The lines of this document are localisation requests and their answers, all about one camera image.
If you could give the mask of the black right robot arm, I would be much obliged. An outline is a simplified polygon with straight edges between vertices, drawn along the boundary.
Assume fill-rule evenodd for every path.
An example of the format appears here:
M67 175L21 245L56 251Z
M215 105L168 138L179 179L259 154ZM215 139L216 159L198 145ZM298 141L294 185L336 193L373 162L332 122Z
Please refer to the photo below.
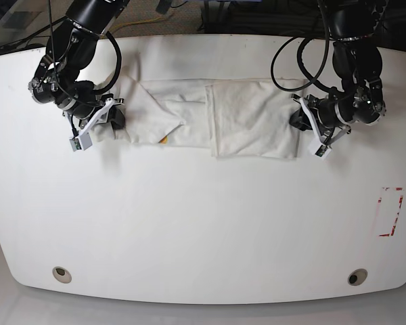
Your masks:
M28 84L32 98L39 104L53 102L79 120L89 122L112 96L109 90L117 82L122 65L118 43L108 31L128 1L73 1L57 28L49 24L50 37L45 55ZM88 67L101 36L107 37L116 53L113 77L107 85L96 88L91 81L78 81L80 71Z

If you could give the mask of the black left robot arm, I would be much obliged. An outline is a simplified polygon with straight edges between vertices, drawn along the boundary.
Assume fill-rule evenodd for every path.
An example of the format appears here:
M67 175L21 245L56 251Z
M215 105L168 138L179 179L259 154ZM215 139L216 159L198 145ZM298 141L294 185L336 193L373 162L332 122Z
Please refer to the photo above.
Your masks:
M331 135L356 122L371 125L385 115L382 56L371 36L387 5L387 1L323 2L324 26L333 39L332 66L342 88L315 81L327 97L305 99L322 133Z

